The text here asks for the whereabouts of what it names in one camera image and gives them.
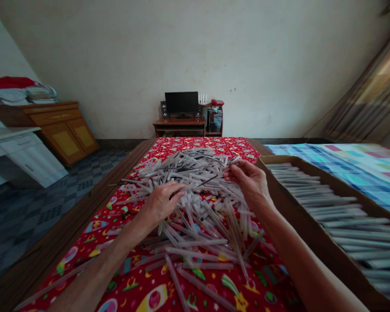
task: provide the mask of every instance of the cardboard box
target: cardboard box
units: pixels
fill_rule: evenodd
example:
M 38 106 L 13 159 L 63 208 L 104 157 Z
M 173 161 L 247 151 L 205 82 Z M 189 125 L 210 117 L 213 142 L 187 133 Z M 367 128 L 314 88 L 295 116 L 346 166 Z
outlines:
M 390 311 L 390 301 L 366 279 L 357 264 L 331 239 L 321 225 L 296 201 L 266 167 L 266 163 L 291 163 L 310 176 L 320 176 L 321 184 L 330 185 L 336 195 L 354 196 L 363 210 L 376 218 L 390 219 L 390 212 L 364 194 L 333 175 L 296 156 L 260 156 L 256 166 L 267 175 L 269 192 L 279 212 L 295 228 L 315 255 L 365 304 L 371 311 Z

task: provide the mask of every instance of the red cloth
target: red cloth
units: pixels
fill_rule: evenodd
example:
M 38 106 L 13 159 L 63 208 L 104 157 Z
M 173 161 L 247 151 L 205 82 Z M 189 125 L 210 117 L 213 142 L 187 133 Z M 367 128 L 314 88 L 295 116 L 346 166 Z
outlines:
M 1 77 L 0 78 L 0 89 L 12 89 L 18 88 L 23 89 L 30 86 L 36 85 L 32 79 L 27 77 Z
M 171 137 L 159 138 L 153 148 L 144 156 L 140 163 L 148 159 L 165 160 L 167 156 L 176 151 L 196 147 L 211 147 L 216 149 L 216 154 L 236 156 L 255 163 L 259 154 L 243 138 L 215 138 L 215 137 Z M 96 246 L 115 238 L 107 236 L 107 231 L 117 229 L 120 224 L 125 224 L 133 219 L 132 215 L 126 220 L 121 217 L 110 215 L 122 214 L 127 210 L 130 212 L 140 211 L 143 202 L 139 202 L 136 207 L 133 204 L 117 205 L 130 197 L 129 192 L 121 186 L 114 194 L 108 204 L 102 208 L 87 226 L 84 233 L 78 238 L 74 246 L 64 256 L 61 262 L 42 283 L 40 289 L 51 285 L 64 274 L 71 271 L 71 268 L 82 261 L 89 259 L 99 253 Z M 252 219 L 253 230 L 258 231 L 261 227 L 257 219 Z M 269 237 L 264 236 L 263 240 L 271 245 Z M 176 293 L 175 285 L 170 277 L 168 266 L 164 265 L 145 273 L 143 265 L 136 270 L 130 270 L 134 264 L 151 254 L 143 249 L 144 246 L 137 245 L 129 253 L 127 259 L 114 275 L 108 289 L 104 293 L 101 302 L 98 304 L 98 312 L 115 311 L 138 311 L 138 312 L 180 312 L 183 311 L 179 297 Z M 276 253 L 258 244 L 255 251 L 249 256 L 251 268 L 247 269 L 250 277 L 246 284 L 239 265 L 234 266 L 234 270 L 194 270 L 197 279 L 202 281 L 207 287 L 216 291 L 225 299 L 230 301 L 242 312 L 262 311 L 262 312 L 285 312 L 304 311 L 293 282 L 289 278 L 286 269 Z M 213 299 L 205 295 L 197 287 L 193 286 L 179 274 L 180 286 L 190 305 L 192 312 L 225 312 L 226 309 Z M 51 302 L 61 294 L 72 283 L 74 277 L 50 290 L 47 294 L 38 298 L 34 303 L 27 305 L 23 311 L 44 311 Z

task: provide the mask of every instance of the gray floor tile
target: gray floor tile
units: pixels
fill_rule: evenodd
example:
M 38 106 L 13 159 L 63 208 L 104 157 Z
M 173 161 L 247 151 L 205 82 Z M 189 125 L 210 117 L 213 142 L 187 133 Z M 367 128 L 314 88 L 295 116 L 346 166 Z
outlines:
M 0 190 L 0 275 L 69 212 L 128 151 L 100 150 L 47 189 Z

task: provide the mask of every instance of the baseboard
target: baseboard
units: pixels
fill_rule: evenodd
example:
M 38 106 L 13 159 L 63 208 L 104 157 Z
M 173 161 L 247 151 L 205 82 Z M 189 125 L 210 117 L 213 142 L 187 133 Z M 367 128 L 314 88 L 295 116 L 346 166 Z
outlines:
M 277 139 L 257 139 L 262 144 L 329 144 L 332 141 L 329 141 L 324 138 L 277 138 Z
M 97 139 L 103 150 L 132 150 L 145 139 Z

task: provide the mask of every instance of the white table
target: white table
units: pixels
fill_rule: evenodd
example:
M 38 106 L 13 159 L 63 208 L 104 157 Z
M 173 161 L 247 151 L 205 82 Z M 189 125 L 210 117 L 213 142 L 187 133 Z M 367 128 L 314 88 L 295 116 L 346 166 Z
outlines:
M 33 133 L 38 130 L 0 128 L 0 176 L 16 187 L 47 188 L 68 174 Z

